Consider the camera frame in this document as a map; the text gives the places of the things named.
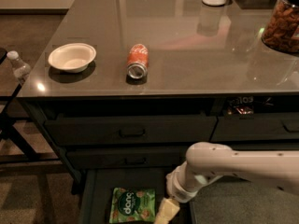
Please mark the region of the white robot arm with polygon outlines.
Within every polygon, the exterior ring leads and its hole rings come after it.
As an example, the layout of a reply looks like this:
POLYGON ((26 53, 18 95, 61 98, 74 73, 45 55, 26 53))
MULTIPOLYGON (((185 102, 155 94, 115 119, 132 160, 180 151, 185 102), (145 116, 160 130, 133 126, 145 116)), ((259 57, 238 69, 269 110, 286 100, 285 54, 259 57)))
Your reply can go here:
POLYGON ((199 142, 186 151, 186 160, 166 176, 168 196, 154 224, 169 224, 183 203, 224 176, 236 176, 269 188, 299 194, 299 152, 239 151, 222 144, 199 142))

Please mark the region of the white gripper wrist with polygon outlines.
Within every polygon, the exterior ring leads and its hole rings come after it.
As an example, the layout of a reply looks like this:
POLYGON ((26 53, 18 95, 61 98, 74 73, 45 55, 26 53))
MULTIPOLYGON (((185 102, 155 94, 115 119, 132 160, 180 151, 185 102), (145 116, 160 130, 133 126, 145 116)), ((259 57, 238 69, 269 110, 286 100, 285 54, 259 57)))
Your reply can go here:
POLYGON ((189 202, 200 189, 220 178, 221 175, 196 174, 187 162, 183 162, 166 176, 166 191, 170 198, 162 199, 154 224, 169 224, 180 209, 179 203, 189 202))

